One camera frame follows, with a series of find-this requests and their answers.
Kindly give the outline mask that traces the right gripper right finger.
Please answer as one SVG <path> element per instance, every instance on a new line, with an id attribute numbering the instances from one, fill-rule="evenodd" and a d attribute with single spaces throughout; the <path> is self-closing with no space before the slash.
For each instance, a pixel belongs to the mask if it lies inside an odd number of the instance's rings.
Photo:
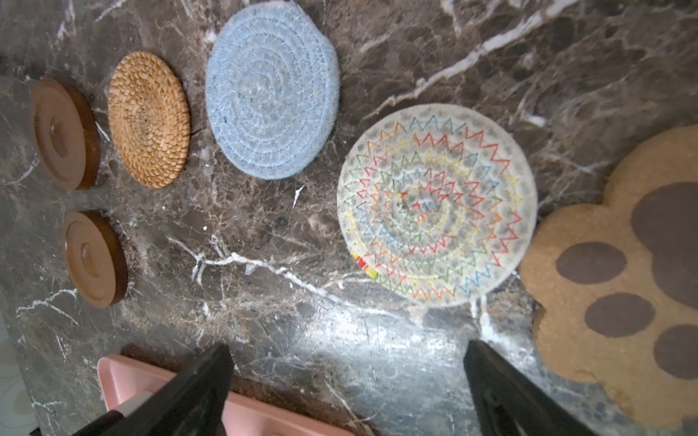
<path id="1" fill-rule="evenodd" d="M 470 341 L 465 373 L 483 435 L 592 435 L 483 341 Z"/>

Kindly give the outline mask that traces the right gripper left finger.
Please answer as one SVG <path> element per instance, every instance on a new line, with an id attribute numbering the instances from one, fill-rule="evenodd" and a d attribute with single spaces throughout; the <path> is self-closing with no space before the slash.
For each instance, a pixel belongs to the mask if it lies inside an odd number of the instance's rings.
<path id="1" fill-rule="evenodd" d="M 218 344 L 147 399 L 106 412 L 78 435 L 225 435 L 222 421 L 234 361 Z"/>

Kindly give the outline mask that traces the brown wooden coaster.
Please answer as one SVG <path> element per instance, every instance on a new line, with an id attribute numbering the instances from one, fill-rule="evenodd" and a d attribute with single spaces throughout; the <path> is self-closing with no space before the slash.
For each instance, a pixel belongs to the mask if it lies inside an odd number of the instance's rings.
<path id="1" fill-rule="evenodd" d="M 127 293 L 127 260 L 119 238 L 98 211 L 72 212 L 62 231 L 65 265 L 79 294 L 96 308 Z"/>
<path id="2" fill-rule="evenodd" d="M 93 113 L 76 87 L 46 77 L 32 90 L 36 148 L 48 176 L 67 191 L 91 188 L 100 161 Z"/>

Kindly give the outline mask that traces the woven rattan coaster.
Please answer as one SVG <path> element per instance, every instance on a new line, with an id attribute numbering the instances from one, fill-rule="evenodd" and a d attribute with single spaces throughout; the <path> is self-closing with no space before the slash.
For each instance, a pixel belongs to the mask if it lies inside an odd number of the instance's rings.
<path id="1" fill-rule="evenodd" d="M 141 185 L 159 189 L 183 170 L 190 114 L 181 82 L 160 57 L 125 56 L 108 89 L 108 123 L 125 168 Z"/>

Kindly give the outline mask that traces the blue woven coaster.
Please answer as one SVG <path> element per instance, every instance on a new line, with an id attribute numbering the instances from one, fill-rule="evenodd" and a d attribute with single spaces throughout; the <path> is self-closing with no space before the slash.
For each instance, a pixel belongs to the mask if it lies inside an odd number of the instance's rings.
<path id="1" fill-rule="evenodd" d="M 276 180 L 301 172 L 327 142 L 339 96 L 336 49 L 293 2 L 249 5 L 214 42 L 207 116 L 216 143 L 246 174 Z"/>

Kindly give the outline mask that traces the cork paw coaster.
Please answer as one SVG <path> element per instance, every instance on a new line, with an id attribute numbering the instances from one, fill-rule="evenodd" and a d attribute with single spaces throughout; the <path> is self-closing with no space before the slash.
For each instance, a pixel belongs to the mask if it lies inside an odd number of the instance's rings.
<path id="1" fill-rule="evenodd" d="M 542 310 L 545 365 L 599 383 L 631 418 L 673 429 L 697 414 L 697 129 L 638 145 L 599 205 L 541 223 L 521 265 Z"/>

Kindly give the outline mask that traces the multicolour woven coaster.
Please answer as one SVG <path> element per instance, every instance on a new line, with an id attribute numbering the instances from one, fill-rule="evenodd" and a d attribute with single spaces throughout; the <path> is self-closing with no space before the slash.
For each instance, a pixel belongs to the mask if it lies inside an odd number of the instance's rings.
<path id="1" fill-rule="evenodd" d="M 416 105 L 368 128 L 342 168 L 337 213 L 358 266 L 414 303 L 491 292 L 520 265 L 537 190 L 523 149 L 478 112 Z"/>

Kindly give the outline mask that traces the pink plastic tray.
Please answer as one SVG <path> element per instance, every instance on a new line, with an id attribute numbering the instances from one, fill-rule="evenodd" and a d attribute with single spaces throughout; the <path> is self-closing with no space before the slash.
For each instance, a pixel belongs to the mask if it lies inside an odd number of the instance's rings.
<path id="1" fill-rule="evenodd" d="M 122 355 L 101 358 L 97 374 L 107 410 L 141 391 L 155 393 L 176 377 L 174 372 Z M 230 392 L 222 423 L 228 435 L 348 435 L 350 432 L 273 405 Z"/>

